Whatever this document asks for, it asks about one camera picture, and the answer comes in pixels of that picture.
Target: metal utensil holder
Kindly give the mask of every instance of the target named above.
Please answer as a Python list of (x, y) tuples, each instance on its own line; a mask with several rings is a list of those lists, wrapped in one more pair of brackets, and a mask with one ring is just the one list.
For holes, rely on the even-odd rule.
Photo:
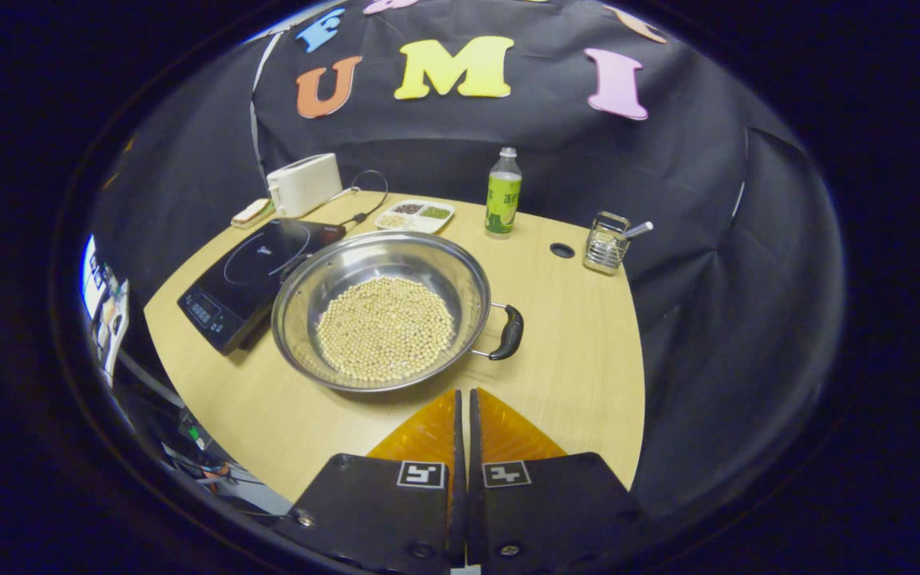
[(607, 276), (616, 274), (631, 244), (631, 240), (624, 237), (629, 227), (631, 222), (627, 218), (599, 211), (591, 224), (588, 240), (585, 241), (585, 268)]

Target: green bottle label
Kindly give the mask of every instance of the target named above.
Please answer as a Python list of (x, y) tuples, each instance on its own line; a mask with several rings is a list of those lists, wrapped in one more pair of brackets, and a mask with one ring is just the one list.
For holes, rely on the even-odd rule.
[(492, 233), (513, 232), (520, 196), (521, 180), (490, 174), (489, 199), (485, 203), (485, 229)]

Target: induction cooktop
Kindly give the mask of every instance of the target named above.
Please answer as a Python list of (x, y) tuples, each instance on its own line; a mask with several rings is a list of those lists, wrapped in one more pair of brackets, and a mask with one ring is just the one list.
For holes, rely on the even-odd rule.
[(346, 234), (337, 225), (267, 222), (201, 274), (179, 298), (180, 309), (212, 347), (229, 355), (267, 319), (289, 272)]

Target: yellow letter m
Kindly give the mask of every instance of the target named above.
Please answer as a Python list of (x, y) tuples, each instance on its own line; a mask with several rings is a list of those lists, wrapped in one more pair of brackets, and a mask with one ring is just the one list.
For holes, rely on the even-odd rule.
[(406, 55), (406, 68), (402, 73), (402, 86), (394, 95), (398, 101), (424, 98), (428, 76), (438, 95), (445, 96), (453, 84), (467, 73), (463, 84), (457, 87), (462, 96), (502, 98), (510, 95), (510, 87), (503, 80), (503, 61), (514, 40), (502, 36), (478, 36), (467, 43), (457, 55), (450, 56), (438, 40), (420, 40), (399, 48)]

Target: stainless steel pot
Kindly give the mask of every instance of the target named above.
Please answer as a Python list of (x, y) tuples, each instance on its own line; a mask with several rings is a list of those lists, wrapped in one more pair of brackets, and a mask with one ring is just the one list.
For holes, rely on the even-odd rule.
[[(390, 382), (363, 382), (329, 365), (322, 356), (317, 327), (329, 302), (351, 285), (380, 276), (419, 281), (438, 294), (453, 316), (455, 335), (419, 374)], [(508, 316), (499, 349), (490, 353), (472, 350), (490, 307), (505, 309)], [(492, 360), (514, 355), (521, 346), (523, 317), (512, 306), (492, 303), (485, 270), (464, 248), (426, 233), (390, 230), (328, 245), (293, 270), (272, 307), (272, 334), (286, 361), (311, 381), (337, 390), (376, 392), (424, 381), (468, 351)]]

